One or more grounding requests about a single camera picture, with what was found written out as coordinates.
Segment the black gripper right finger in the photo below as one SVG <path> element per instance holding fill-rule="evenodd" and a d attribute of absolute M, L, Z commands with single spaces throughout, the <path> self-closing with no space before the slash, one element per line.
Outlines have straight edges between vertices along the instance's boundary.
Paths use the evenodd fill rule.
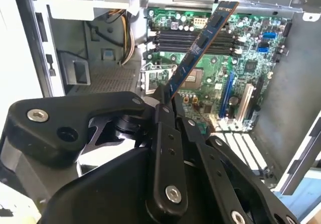
<path fill-rule="evenodd" d="M 206 198 L 218 223 L 298 223 L 291 211 L 220 138 L 207 140 L 185 117 L 183 100 L 172 99 L 183 146 L 202 172 Z"/>

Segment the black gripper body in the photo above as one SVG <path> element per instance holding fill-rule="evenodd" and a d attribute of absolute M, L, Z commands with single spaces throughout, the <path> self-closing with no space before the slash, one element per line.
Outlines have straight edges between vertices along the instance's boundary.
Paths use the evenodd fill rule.
<path fill-rule="evenodd" d="M 42 223 L 218 223 L 178 125 L 156 122 L 132 149 L 60 189 Z"/>

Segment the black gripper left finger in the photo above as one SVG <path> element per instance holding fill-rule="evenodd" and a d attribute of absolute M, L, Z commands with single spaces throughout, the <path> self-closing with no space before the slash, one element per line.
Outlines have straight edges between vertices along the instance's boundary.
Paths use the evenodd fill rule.
<path fill-rule="evenodd" d="M 79 174 L 78 160 L 87 146 L 104 137 L 149 148 L 156 122 L 175 126 L 175 117 L 163 87 L 144 98 L 125 91 L 21 100 L 7 115 L 5 166 L 27 196 L 47 208 L 60 189 L 85 175 Z"/>

